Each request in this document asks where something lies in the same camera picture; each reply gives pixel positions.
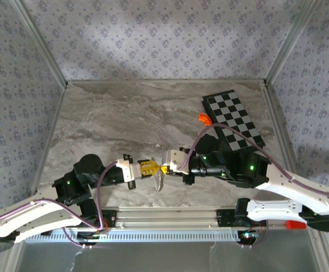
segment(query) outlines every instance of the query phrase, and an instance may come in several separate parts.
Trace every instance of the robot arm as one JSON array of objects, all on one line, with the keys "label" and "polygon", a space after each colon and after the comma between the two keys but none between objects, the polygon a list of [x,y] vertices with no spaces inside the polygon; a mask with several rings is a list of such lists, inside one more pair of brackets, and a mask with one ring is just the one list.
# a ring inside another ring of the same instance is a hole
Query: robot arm
[{"label": "robot arm", "polygon": [[[289,199],[239,199],[235,209],[216,211],[219,227],[249,227],[264,220],[295,220],[329,232],[329,186],[290,172],[293,178],[288,180],[267,158],[254,152],[232,152],[221,140],[209,135],[200,139],[196,152],[186,161],[188,153],[184,148],[169,150],[163,154],[161,165],[153,160],[135,163],[131,156],[124,155],[108,170],[101,186],[127,183],[129,189],[134,189],[136,180],[151,177],[157,171],[182,176],[186,185],[192,185],[195,177],[218,177],[237,187],[267,190]],[[1,209],[0,251],[32,235],[60,227],[83,226],[82,222],[97,229],[98,212],[91,192],[104,170],[98,156],[86,155],[74,164],[71,172],[54,181],[51,188]],[[294,179],[314,190],[300,187]]]}]

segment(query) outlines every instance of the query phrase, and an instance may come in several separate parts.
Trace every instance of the wire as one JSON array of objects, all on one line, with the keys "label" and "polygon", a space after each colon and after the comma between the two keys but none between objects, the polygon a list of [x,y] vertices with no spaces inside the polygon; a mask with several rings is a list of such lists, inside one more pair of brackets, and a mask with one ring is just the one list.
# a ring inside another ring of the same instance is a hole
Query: wire
[{"label": "wire", "polygon": [[256,244],[252,244],[252,245],[245,245],[245,244],[240,244],[242,247],[247,247],[247,248],[253,248],[253,247],[256,247],[262,243],[264,243],[269,235],[269,223],[268,221],[266,220],[265,221],[265,225],[267,226],[267,228],[265,229],[265,234],[263,236],[263,238]]},{"label": "wire", "polygon": [[11,216],[11,215],[15,215],[23,210],[25,210],[26,208],[28,207],[31,207],[35,204],[40,204],[40,203],[52,203],[52,204],[55,204],[55,205],[58,205],[60,206],[63,210],[67,211],[71,216],[81,220],[81,222],[83,222],[85,225],[91,227],[91,228],[94,228],[98,231],[102,231],[104,229],[104,225],[106,226],[106,230],[107,230],[107,226],[108,224],[104,222],[104,218],[103,218],[103,213],[102,213],[102,208],[100,207],[100,186],[102,184],[102,181],[103,181],[103,178],[104,176],[106,175],[106,173],[109,171],[110,168],[112,168],[114,165],[116,164],[116,161],[113,161],[111,164],[109,164],[105,170],[102,172],[102,174],[100,175],[99,179],[98,179],[98,185],[96,187],[96,199],[97,199],[97,203],[96,203],[96,208],[98,210],[98,217],[99,217],[99,222],[100,222],[100,226],[95,226],[93,224],[91,224],[90,222],[86,221],[85,219],[81,218],[78,214],[74,213],[73,211],[71,211],[67,206],[65,206],[64,204],[60,203],[60,202],[57,202],[53,199],[48,199],[48,198],[44,198],[44,199],[40,199],[40,200],[35,200],[35,201],[31,201],[30,203],[27,203],[25,205],[22,205],[18,208],[15,208],[13,209],[12,211],[9,211],[5,214],[2,214],[0,215],[0,220],[8,217],[8,216]]},{"label": "wire", "polygon": [[263,227],[261,226],[260,223],[258,223],[259,227],[260,227],[260,231],[259,231],[259,234],[261,234],[261,232],[263,231]]},{"label": "wire", "polygon": [[66,236],[66,238],[73,244],[73,245],[76,245],[77,247],[80,247],[80,248],[84,248],[85,246],[75,242],[73,239],[71,239],[71,237],[68,235],[68,233],[66,232],[66,229],[65,227],[64,228],[61,228],[62,231],[64,232],[64,235]]},{"label": "wire", "polygon": [[227,125],[224,124],[212,124],[208,127],[206,127],[203,131],[200,132],[199,136],[197,136],[197,138],[195,139],[193,145],[191,146],[188,155],[185,159],[185,161],[183,162],[183,164],[178,168],[178,170],[182,170],[189,162],[190,158],[191,158],[191,154],[193,153],[193,151],[195,150],[195,147],[197,145],[197,143],[199,142],[199,140],[202,138],[202,136],[205,135],[205,133],[211,129],[211,128],[215,128],[215,127],[221,127],[224,129],[229,129],[232,133],[242,137],[245,141],[247,141],[248,143],[250,143],[252,146],[254,146],[257,150],[259,150],[261,153],[264,154],[264,156],[266,156],[271,163],[273,163],[278,170],[290,181],[290,182],[294,182],[295,184],[297,184],[299,187],[302,187],[308,191],[311,191],[313,193],[318,193],[321,194],[323,196],[327,196],[329,197],[329,193],[328,192],[324,192],[322,190],[318,190],[315,188],[312,188],[310,186],[307,186],[303,183],[301,183],[300,181],[296,180],[294,177],[292,177],[277,161],[275,161],[275,159],[273,157],[270,156],[270,154],[268,154],[267,152],[265,152],[260,146],[258,146],[256,143],[254,143],[252,140],[248,139],[247,137],[245,137],[242,133],[238,132],[237,130],[233,129],[232,127],[229,127]]}]

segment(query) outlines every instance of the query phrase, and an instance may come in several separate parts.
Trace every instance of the marble surface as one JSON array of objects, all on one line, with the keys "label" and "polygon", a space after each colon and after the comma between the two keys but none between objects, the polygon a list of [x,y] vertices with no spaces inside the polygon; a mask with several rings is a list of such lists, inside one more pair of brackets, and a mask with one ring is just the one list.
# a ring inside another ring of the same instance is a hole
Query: marble surface
[{"label": "marble surface", "polygon": [[[169,148],[191,146],[204,128],[197,120],[204,112],[202,96],[227,90],[235,90],[263,137],[265,149],[282,163],[258,82],[72,83],[64,96],[39,188],[51,185],[89,153],[99,155],[104,165],[124,153],[134,161],[154,157],[159,162]],[[131,191],[126,184],[103,188],[102,205],[233,206],[238,198],[258,193],[216,178],[196,178],[194,185],[185,186],[180,177],[166,177],[159,193],[154,178],[136,183],[137,189]]]}]

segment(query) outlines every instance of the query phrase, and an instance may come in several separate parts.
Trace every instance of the floral wallpaper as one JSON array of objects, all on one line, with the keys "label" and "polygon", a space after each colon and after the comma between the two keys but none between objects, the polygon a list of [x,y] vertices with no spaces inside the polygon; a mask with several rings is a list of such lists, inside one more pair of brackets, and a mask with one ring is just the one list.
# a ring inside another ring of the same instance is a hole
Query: floral wallpaper
[{"label": "floral wallpaper", "polygon": [[313,14],[273,86],[298,172],[329,184],[329,0]]},{"label": "floral wallpaper", "polygon": [[0,0],[0,208],[30,194],[60,94],[18,15]]},{"label": "floral wallpaper", "polygon": [[301,0],[24,0],[66,80],[264,78]]}]

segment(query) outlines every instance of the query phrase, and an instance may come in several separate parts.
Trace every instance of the orange object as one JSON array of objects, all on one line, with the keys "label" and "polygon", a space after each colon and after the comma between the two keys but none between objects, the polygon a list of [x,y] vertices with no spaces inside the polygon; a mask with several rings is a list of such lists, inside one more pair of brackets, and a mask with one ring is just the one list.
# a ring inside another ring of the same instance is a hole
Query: orange object
[{"label": "orange object", "polygon": [[202,121],[205,123],[205,126],[210,126],[212,125],[211,118],[203,113],[200,113],[199,115],[199,121]]},{"label": "orange object", "polygon": [[287,229],[289,230],[304,230],[307,228],[305,223],[288,220],[286,223]]}]

